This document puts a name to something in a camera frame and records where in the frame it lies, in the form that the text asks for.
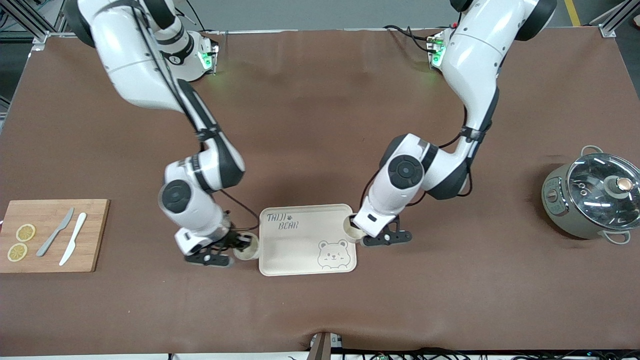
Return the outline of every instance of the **bear illustration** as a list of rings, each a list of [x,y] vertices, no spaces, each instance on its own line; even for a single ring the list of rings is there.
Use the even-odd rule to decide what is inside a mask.
[[[318,264],[324,268],[336,269],[340,266],[345,268],[351,262],[351,256],[347,252],[347,241],[340,240],[337,243],[328,243],[320,241],[320,255],[318,256]]]

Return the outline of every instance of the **metal frame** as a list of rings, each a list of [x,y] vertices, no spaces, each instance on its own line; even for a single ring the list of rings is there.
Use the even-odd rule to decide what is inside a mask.
[[[8,109],[9,105],[11,105],[11,101],[5,98],[4,96],[0,95],[0,106],[4,106],[5,108]]]
[[[615,29],[620,26],[634,11],[640,8],[640,0],[625,0],[608,12],[591,20],[589,25],[597,25],[604,38],[616,37]]]
[[[47,19],[38,13],[25,0],[0,0],[0,6],[18,22],[25,31],[5,31],[0,33],[2,42],[31,42],[37,39],[44,42],[46,33],[62,32],[67,27],[67,19],[62,12],[67,0],[61,0],[60,12],[55,24],[51,24]]]

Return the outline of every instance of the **gray knife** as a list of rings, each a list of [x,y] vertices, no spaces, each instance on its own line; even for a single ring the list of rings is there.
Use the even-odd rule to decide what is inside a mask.
[[[36,252],[36,256],[44,256],[44,254],[46,254],[47,250],[49,250],[49,247],[51,246],[51,243],[53,242],[53,239],[56,238],[60,231],[64,230],[64,228],[69,225],[72,216],[74,216],[74,209],[70,208],[65,218],[62,219],[62,222],[60,223],[60,225],[58,225],[58,228],[53,231],[53,234],[51,234],[49,239],[47,239],[47,241],[38,249],[38,252]]]

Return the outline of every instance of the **pot handle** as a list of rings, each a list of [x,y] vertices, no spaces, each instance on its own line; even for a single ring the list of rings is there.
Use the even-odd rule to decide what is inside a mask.
[[[605,238],[608,242],[615,245],[624,245],[628,243],[629,240],[631,240],[631,234],[628,231],[625,231],[624,233],[612,233],[612,232],[603,230],[603,231],[599,231],[598,233],[602,235],[602,237]],[[625,241],[618,242],[616,240],[613,240],[611,238],[611,235],[624,235]]]
[[[602,151],[601,148],[599,148],[599,147],[597,147],[595,145],[587,145],[587,146],[583,147],[582,150],[580,150],[580,156],[584,156],[584,151],[586,149],[595,150],[596,152],[601,152],[601,153],[604,152],[604,151]]]

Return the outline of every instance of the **white knife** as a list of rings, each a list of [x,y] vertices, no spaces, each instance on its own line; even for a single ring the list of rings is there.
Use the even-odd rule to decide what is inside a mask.
[[[80,232],[80,228],[82,228],[82,225],[84,224],[85,219],[86,219],[86,213],[80,213],[80,215],[78,215],[78,220],[76,221],[76,227],[74,228],[74,233],[71,234],[69,245],[67,245],[65,254],[62,255],[60,264],[58,264],[59,266],[64,265],[67,262],[67,260],[69,260],[69,258],[71,257],[71,254],[73,254],[74,250],[76,249],[76,238],[78,236],[78,233]]]

